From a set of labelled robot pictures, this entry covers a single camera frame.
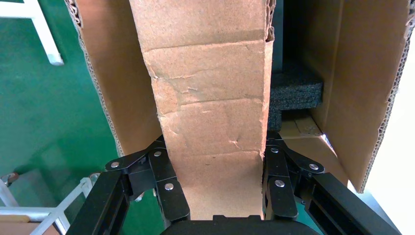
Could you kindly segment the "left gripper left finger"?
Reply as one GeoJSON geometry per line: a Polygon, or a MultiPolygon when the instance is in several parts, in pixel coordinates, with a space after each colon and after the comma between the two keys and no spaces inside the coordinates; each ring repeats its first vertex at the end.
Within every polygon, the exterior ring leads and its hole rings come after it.
{"type": "Polygon", "coordinates": [[[156,192],[165,228],[190,219],[163,136],[144,150],[106,163],[67,234],[118,235],[131,202],[150,189],[156,192]]]}

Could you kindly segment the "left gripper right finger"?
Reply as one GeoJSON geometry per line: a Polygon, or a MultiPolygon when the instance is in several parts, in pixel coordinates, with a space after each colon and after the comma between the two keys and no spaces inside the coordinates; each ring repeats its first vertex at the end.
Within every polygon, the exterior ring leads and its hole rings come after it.
{"type": "Polygon", "coordinates": [[[324,235],[398,235],[400,232],[359,199],[324,166],[268,132],[262,175],[265,220],[296,222],[297,201],[324,235]]]}

